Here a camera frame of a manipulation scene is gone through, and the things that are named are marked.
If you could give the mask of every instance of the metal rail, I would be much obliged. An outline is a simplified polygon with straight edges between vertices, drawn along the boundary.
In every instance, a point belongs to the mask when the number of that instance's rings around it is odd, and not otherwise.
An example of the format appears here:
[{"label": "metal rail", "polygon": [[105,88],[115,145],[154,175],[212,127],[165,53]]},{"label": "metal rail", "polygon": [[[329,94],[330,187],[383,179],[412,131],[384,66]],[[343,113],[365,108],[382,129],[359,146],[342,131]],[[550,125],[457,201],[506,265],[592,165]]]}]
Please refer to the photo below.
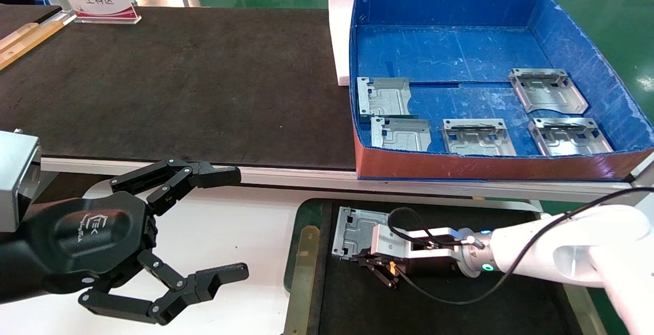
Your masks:
[{"label": "metal rail", "polygon": [[[147,162],[42,158],[47,172],[119,175],[148,165]],[[590,202],[617,190],[626,182],[479,181],[422,182],[369,181],[355,172],[295,170],[274,167],[241,167],[244,184],[318,190],[351,190],[397,195],[480,196],[519,200]]]}]

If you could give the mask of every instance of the blue storage bin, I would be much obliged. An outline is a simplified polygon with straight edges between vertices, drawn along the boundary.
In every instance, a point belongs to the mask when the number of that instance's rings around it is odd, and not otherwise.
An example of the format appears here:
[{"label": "blue storage bin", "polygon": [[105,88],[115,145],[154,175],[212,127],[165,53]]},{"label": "blue storage bin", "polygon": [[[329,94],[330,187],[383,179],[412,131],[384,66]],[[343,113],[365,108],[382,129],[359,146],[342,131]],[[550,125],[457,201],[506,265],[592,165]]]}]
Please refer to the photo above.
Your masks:
[{"label": "blue storage bin", "polygon": [[[355,0],[350,39],[350,91],[360,177],[455,179],[621,179],[654,148],[654,129],[598,48],[554,0]],[[526,113],[508,81],[513,68],[562,68],[589,103],[583,115],[537,110]],[[357,77],[409,77],[409,112],[431,121],[427,153],[371,146],[369,123],[358,117]],[[594,118],[614,153],[542,156],[528,130],[531,118]],[[503,118],[517,156],[458,156],[456,170],[441,170],[447,154],[444,118]],[[365,150],[381,150],[371,157]],[[410,155],[419,154],[418,169]],[[506,172],[475,174],[474,165],[499,159]],[[542,161],[590,159],[591,172],[547,172]],[[406,160],[407,165],[388,163]],[[545,174],[519,172],[537,165]],[[564,168],[567,163],[550,163]]]}]

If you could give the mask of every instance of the black conveyor belt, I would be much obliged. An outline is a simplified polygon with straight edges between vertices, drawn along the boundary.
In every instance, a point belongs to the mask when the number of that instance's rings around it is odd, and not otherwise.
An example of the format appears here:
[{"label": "black conveyor belt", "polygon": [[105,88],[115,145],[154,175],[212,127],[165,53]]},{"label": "black conveyor belt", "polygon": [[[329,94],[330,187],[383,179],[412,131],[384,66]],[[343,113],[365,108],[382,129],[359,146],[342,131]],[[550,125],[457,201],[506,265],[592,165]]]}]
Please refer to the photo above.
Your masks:
[{"label": "black conveyor belt", "polygon": [[26,23],[42,23],[59,11],[59,6],[0,5],[0,39]]},{"label": "black conveyor belt", "polygon": [[0,129],[46,156],[354,169],[327,10],[137,11],[71,23],[0,72]]}]

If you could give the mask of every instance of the black cable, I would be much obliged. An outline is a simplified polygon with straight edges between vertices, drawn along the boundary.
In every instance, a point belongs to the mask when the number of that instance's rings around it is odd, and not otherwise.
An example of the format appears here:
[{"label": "black cable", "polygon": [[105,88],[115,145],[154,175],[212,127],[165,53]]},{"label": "black cable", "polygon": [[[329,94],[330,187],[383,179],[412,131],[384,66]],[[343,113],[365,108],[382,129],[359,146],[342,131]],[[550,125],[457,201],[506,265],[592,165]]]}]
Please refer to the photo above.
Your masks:
[{"label": "black cable", "polygon": [[[429,237],[429,240],[427,242],[423,241],[423,240],[419,240],[418,238],[409,237],[408,235],[400,232],[399,230],[397,230],[397,228],[395,228],[394,224],[392,223],[392,218],[393,218],[393,216],[395,216],[395,214],[397,214],[400,211],[410,212],[413,215],[413,217],[415,217],[416,221],[418,221],[418,224],[420,224],[420,228],[422,230],[424,230],[425,233],[427,233],[427,237]],[[413,244],[418,244],[418,245],[423,245],[423,246],[430,246],[430,245],[433,245],[433,244],[461,245],[461,242],[458,242],[458,241],[444,242],[444,241],[437,240],[432,235],[432,233],[429,232],[429,230],[427,229],[427,226],[423,222],[423,219],[420,218],[418,212],[416,212],[414,209],[411,209],[411,207],[398,207],[397,209],[394,209],[393,211],[390,212],[390,214],[388,214],[388,218],[386,219],[386,221],[387,221],[386,225],[388,226],[388,229],[390,229],[391,232],[397,234],[397,236],[402,238],[403,240],[412,242]]]},{"label": "black cable", "polygon": [[507,278],[509,278],[509,276],[511,274],[513,274],[513,272],[516,270],[516,268],[518,267],[518,264],[520,264],[520,261],[525,257],[525,254],[527,253],[527,251],[532,247],[532,245],[540,237],[542,237],[547,232],[547,230],[550,230],[551,228],[558,225],[562,221],[564,221],[566,219],[569,219],[569,218],[575,216],[576,214],[579,214],[580,212],[584,212],[587,209],[590,209],[591,207],[595,207],[596,205],[607,202],[608,200],[612,200],[612,199],[614,199],[616,197],[619,197],[619,196],[630,195],[631,193],[637,193],[637,192],[654,193],[654,188],[653,187],[636,187],[636,188],[631,188],[631,189],[628,189],[628,190],[620,190],[620,191],[611,193],[609,195],[600,197],[597,200],[595,200],[593,202],[589,202],[584,206],[581,206],[581,207],[579,207],[577,209],[574,209],[574,210],[572,210],[570,212],[566,212],[565,214],[563,214],[562,217],[558,217],[558,218],[554,219],[553,221],[551,221],[551,223],[547,224],[541,230],[539,230],[538,233],[533,235],[532,239],[530,239],[529,242],[527,242],[525,247],[518,254],[518,256],[516,258],[516,261],[514,261],[512,263],[511,267],[509,267],[509,270],[506,270],[505,274],[502,275],[500,280],[493,286],[493,288],[488,290],[483,295],[478,296],[477,298],[474,298],[474,299],[471,299],[471,300],[464,300],[464,301],[455,302],[455,301],[451,301],[451,300],[444,300],[444,299],[441,299],[441,298],[437,298],[437,297],[435,297],[433,295],[430,295],[429,293],[424,291],[420,286],[417,286],[415,283],[413,283],[413,281],[411,281],[411,279],[409,279],[407,277],[407,275],[404,272],[402,272],[402,270],[400,270],[399,268],[397,268],[396,270],[399,272],[400,276],[402,276],[402,278],[404,278],[407,281],[407,283],[409,283],[411,286],[413,286],[413,288],[415,290],[419,291],[421,294],[427,296],[428,298],[431,298],[432,300],[435,300],[435,301],[441,302],[441,303],[445,303],[445,304],[453,304],[453,305],[467,305],[467,304],[477,303],[477,302],[485,299],[486,297],[488,297],[492,293],[494,293],[500,286],[502,286],[502,284],[504,284],[504,282],[507,280]]}]

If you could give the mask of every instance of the metal bracket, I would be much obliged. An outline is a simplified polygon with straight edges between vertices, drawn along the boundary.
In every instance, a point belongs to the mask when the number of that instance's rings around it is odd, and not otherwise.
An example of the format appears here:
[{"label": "metal bracket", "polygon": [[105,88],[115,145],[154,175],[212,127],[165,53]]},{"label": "metal bracket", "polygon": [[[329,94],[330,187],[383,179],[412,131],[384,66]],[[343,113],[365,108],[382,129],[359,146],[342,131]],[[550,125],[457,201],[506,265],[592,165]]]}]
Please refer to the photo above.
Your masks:
[{"label": "metal bracket", "polygon": [[443,119],[443,141],[448,153],[516,156],[506,122],[494,119]]},{"label": "metal bracket", "polygon": [[429,121],[371,117],[372,146],[391,150],[427,151],[432,143]]},{"label": "metal bracket", "polygon": [[357,78],[359,119],[369,121],[371,116],[400,116],[416,118],[409,114],[409,79],[407,78]]},{"label": "metal bracket", "polygon": [[533,141],[546,156],[611,153],[611,145],[592,118],[536,118],[529,124]]},{"label": "metal bracket", "polygon": [[354,256],[370,248],[373,228],[377,224],[386,225],[387,217],[388,214],[383,212],[341,207],[336,221],[332,256],[355,260]]},{"label": "metal bracket", "polygon": [[568,73],[560,68],[514,68],[509,82],[526,112],[547,109],[563,114],[583,114],[588,108]]}]

